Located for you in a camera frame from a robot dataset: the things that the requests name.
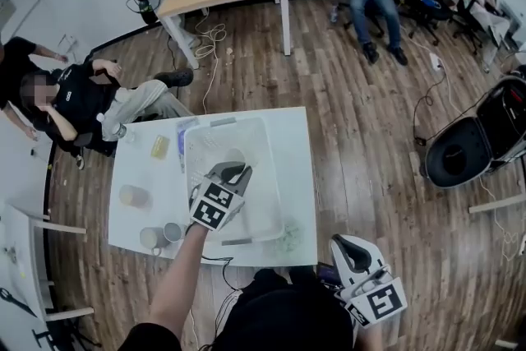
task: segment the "gray cup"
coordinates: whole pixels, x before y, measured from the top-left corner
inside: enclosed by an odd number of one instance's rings
[[[163,230],[164,238],[166,238],[169,242],[178,242],[184,238],[184,233],[186,230],[187,227],[185,225],[167,223]]]

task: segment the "black shoes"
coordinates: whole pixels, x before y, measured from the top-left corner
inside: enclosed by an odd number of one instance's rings
[[[175,72],[162,72],[155,75],[154,79],[164,82],[168,88],[187,86],[194,80],[194,71],[187,68]]]
[[[394,56],[394,58],[396,59],[396,61],[398,63],[400,63],[402,66],[407,66],[408,65],[408,58],[405,57],[405,54],[404,54],[404,51],[402,50],[402,48],[400,48],[400,47],[397,47],[397,48],[388,47],[387,51],[389,53],[391,53]]]
[[[367,43],[363,45],[363,54],[365,54],[365,57],[367,58],[367,61],[369,64],[374,65],[378,58],[378,52],[376,51],[376,47],[373,43]]]

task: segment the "black shirt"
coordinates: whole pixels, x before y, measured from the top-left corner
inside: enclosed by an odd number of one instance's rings
[[[97,114],[108,111],[118,87],[93,82],[93,63],[72,65],[58,78],[60,90],[53,101],[54,108],[79,133],[92,132],[97,125]]]
[[[151,323],[135,326],[119,351],[179,351],[177,337]],[[327,291],[289,285],[231,311],[212,351],[353,349],[350,315]]]
[[[7,41],[4,58],[0,63],[0,109],[6,108],[7,101],[21,109],[20,83],[22,78],[39,68],[29,56],[35,52],[36,44],[27,39],[15,37]]]

